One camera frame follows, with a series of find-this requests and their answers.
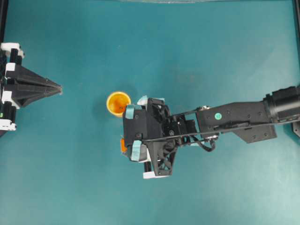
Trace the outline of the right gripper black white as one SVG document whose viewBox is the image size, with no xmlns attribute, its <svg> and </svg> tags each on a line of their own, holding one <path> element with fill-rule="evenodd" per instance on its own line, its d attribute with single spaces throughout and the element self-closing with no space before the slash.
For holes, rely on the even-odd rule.
<svg viewBox="0 0 300 225">
<path fill-rule="evenodd" d="M 148 98 L 146 106 L 127 105 L 122 118 L 124 155 L 144 165 L 144 179 L 170 176 L 177 149 L 190 144 L 189 136 L 196 132 L 194 120 L 171 115 L 165 102 L 154 98 Z"/>
</svg>

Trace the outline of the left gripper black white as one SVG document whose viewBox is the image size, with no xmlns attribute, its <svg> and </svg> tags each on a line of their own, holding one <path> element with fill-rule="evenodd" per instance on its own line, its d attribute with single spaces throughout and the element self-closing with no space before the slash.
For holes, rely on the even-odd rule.
<svg viewBox="0 0 300 225">
<path fill-rule="evenodd" d="M 18 43 L 0 44 L 0 135 L 15 131 L 16 111 L 62 92 L 62 87 L 22 66 Z"/>
</svg>

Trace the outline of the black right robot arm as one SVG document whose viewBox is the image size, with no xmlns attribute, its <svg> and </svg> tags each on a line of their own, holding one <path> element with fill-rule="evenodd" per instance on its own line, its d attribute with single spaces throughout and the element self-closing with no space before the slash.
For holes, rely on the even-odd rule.
<svg viewBox="0 0 300 225">
<path fill-rule="evenodd" d="M 217 107 L 200 106 L 171 114 L 162 98 L 142 97 L 123 113 L 121 152 L 143 163 L 144 179 L 172 175 L 178 148 L 198 146 L 212 152 L 220 134 L 234 133 L 246 143 L 276 138 L 275 125 L 300 129 L 300 89 L 277 90 L 261 101 L 234 102 Z"/>
</svg>

